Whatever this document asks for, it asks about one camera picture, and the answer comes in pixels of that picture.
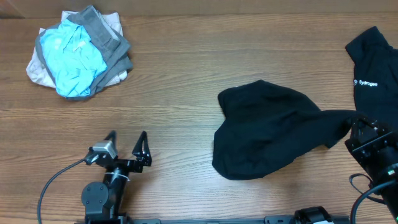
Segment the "black t-shirt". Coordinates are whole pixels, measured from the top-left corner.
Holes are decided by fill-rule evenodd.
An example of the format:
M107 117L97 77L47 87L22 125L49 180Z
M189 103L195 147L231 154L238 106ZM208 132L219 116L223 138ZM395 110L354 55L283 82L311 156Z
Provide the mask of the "black t-shirt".
M218 95L225 120L213 141L213 168L229 180L263 178L318 146L333 147L353 110L321 110L305 94L264 80Z

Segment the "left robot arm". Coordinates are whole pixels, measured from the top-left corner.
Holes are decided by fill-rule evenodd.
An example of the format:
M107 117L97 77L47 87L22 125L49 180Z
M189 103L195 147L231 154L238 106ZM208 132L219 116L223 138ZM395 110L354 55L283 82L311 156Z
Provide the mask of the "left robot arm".
M86 165L96 164L106 169L101 182L89 183L81 193L85 206L85 223L132 223L131 217L120 212L129 174L141 173L150 167L147 133L141 132L132 150L135 159L120 159L116 149L116 132L111 131L104 140L89 147L83 159Z

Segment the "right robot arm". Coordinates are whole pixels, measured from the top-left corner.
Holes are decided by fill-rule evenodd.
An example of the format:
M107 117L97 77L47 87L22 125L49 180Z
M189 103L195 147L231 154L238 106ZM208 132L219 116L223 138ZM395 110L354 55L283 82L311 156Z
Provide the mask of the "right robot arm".
M365 116L352 119L348 152L364 169L369 190L361 192L348 217L331 216L323 207L297 210L289 223L356 223L364 199L385 205L397 221L397 131Z

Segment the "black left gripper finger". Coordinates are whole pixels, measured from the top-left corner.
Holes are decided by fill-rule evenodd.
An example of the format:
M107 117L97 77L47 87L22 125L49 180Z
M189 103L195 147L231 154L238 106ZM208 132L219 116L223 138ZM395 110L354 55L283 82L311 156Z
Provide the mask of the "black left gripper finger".
M150 154L147 133L145 131L141 132L141 135L132 151L132 155L136 157L136 162L140 166L150 167L152 165L152 157Z
M113 146L116 145L116 131L112 130L109 134L104 138L104 141L107 143L112 143Z

